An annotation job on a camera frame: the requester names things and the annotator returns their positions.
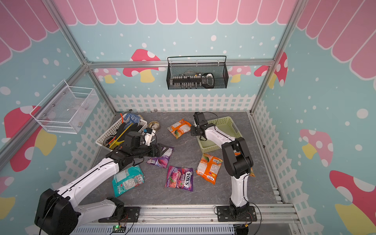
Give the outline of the light green perforated basket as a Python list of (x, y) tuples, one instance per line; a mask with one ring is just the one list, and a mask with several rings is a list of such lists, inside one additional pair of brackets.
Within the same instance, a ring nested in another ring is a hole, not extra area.
[[(215, 124), (217, 128), (219, 128), (222, 132), (229, 136), (232, 136), (234, 138), (242, 137), (241, 132), (239, 131), (238, 127), (235, 125), (234, 121), (230, 116), (220, 117), (218, 119), (215, 118), (209, 120), (208, 123)], [(209, 153), (220, 149), (220, 147), (212, 141), (203, 141), (200, 140), (200, 137), (197, 137), (197, 141), (199, 143), (202, 153)]]

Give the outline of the electronics in mesh basket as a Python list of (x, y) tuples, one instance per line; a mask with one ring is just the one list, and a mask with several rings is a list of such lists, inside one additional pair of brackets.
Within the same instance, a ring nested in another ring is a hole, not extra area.
[(215, 87), (215, 80), (212, 73), (196, 73), (174, 76), (167, 84), (172, 89), (212, 89)]

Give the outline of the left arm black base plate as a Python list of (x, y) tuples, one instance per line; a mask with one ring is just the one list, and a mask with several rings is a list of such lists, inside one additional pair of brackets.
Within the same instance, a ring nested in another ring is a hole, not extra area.
[(138, 222), (141, 207), (121, 207), (116, 209), (111, 217), (101, 218), (99, 223), (127, 223)]

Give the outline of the aluminium front rail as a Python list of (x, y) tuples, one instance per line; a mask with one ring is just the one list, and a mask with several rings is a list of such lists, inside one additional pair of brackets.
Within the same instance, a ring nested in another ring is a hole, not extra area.
[[(216, 205), (143, 205), (137, 225), (152, 224), (219, 224)], [(251, 214), (262, 224), (300, 223), (292, 204), (257, 204)]]

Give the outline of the large purple Fox's candy bag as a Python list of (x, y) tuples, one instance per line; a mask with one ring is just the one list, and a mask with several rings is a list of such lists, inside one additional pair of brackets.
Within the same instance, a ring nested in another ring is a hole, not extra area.
[(166, 176), (166, 188), (193, 191), (193, 169), (169, 166)]

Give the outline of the green lit circuit board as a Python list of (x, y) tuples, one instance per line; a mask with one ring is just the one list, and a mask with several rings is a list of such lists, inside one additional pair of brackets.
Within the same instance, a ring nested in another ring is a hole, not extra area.
[(126, 226), (124, 225), (114, 225), (111, 234), (124, 234), (126, 232)]

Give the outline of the small purple berries candy bag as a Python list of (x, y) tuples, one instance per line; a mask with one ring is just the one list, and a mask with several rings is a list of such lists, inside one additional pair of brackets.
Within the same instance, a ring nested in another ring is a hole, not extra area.
[(163, 147), (160, 157), (151, 157), (146, 162), (147, 164), (158, 166), (160, 168), (167, 168), (169, 159), (174, 151), (173, 147)]

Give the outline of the clear packing tape roll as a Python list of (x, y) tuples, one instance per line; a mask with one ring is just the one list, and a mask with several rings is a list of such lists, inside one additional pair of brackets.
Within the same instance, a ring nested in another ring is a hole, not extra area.
[(156, 130), (158, 131), (160, 128), (161, 128), (161, 125), (159, 122), (157, 121), (151, 121), (149, 124), (148, 124), (148, 127), (153, 129), (153, 130)]

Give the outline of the black rubber work glove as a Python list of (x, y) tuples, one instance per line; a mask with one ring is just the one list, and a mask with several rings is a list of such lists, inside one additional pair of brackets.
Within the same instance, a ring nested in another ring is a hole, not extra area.
[(128, 124), (126, 125), (125, 123), (123, 123), (119, 129), (117, 130), (117, 134), (116, 136), (114, 137), (114, 139), (112, 140), (112, 144), (113, 143), (121, 143), (124, 141), (124, 138), (125, 138), (125, 135), (131, 131), (135, 131), (135, 132), (138, 132), (140, 131), (142, 128), (141, 125), (136, 125), (136, 124)]

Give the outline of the white perforated plastic basket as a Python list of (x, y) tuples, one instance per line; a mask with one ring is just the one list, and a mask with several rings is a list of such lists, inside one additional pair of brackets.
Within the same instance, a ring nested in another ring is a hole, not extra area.
[[(108, 147), (106, 147), (105, 145), (104, 145), (104, 142), (105, 142), (105, 140), (108, 138), (108, 137), (110, 137), (110, 136), (114, 136), (116, 133), (117, 133), (117, 130), (118, 130), (118, 128), (120, 127), (120, 125), (122, 124), (122, 121), (121, 121), (121, 118), (119, 118), (108, 130), (106, 130), (96, 141), (95, 141), (95, 143), (98, 145), (98, 146), (100, 146), (100, 147), (102, 147), (102, 148), (104, 148), (105, 150), (107, 150), (107, 151), (112, 151), (111, 149), (109, 149)], [(147, 121), (146, 120), (144, 120), (144, 119), (141, 119), (140, 120), (140, 123), (139, 123), (139, 125), (141, 125), (142, 126), (142, 128), (141, 128), (141, 130), (139, 131), (140, 133), (142, 133), (143, 132), (143, 130), (144, 129), (146, 129), (147, 128)]]

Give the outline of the orange Fox's candy bag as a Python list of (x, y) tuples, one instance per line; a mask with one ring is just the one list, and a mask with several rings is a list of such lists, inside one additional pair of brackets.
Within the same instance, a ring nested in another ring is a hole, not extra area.
[(220, 158), (204, 153), (197, 167), (196, 174), (215, 185), (222, 163), (223, 161)]

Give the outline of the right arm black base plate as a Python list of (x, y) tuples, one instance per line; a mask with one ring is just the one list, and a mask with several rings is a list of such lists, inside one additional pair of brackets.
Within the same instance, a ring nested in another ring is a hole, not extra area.
[(216, 206), (214, 212), (219, 222), (256, 222), (258, 220), (254, 206), (249, 205), (241, 208)]

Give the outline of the teal candy bag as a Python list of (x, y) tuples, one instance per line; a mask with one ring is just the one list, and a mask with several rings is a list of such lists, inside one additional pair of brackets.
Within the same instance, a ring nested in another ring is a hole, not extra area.
[(112, 180), (115, 197), (119, 197), (144, 182), (144, 174), (138, 165), (117, 173)]

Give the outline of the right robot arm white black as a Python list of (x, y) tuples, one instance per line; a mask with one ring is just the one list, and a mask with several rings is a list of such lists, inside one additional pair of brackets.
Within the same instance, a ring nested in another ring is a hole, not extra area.
[(191, 135), (203, 137), (222, 149), (223, 162), (231, 176), (232, 194), (229, 201), (230, 215), (240, 219), (247, 215), (250, 203), (247, 196), (247, 183), (254, 165), (246, 140), (235, 138), (221, 131), (215, 124), (208, 123), (203, 112), (195, 112)]

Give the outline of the orange snack bag by wall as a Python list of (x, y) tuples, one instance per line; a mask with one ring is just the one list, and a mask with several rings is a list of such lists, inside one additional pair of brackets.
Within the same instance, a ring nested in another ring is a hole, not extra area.
[(252, 168), (250, 169), (250, 173), (249, 173), (249, 175), (250, 175), (251, 177), (255, 177), (255, 174), (254, 174), (254, 171), (253, 171)]

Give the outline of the blue dotted knit glove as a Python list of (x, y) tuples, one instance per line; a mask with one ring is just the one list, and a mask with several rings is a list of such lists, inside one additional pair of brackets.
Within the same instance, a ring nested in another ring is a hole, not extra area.
[(136, 114), (132, 114), (132, 113), (127, 113), (125, 115), (122, 116), (123, 117), (123, 122), (128, 125), (128, 124), (136, 124), (138, 125), (140, 123), (140, 120), (141, 120), (141, 117), (136, 115)]

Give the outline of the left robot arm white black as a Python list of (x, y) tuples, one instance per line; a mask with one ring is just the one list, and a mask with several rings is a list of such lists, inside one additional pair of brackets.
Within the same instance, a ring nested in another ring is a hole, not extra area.
[(118, 147), (82, 176), (55, 191), (44, 191), (34, 220), (39, 231), (48, 235), (69, 235), (77, 227), (92, 221), (120, 222), (126, 218), (129, 214), (124, 203), (114, 197), (83, 206), (80, 202), (108, 178), (138, 165), (136, 159), (161, 157), (166, 146), (151, 140), (151, 134), (142, 136), (139, 132), (129, 132)]

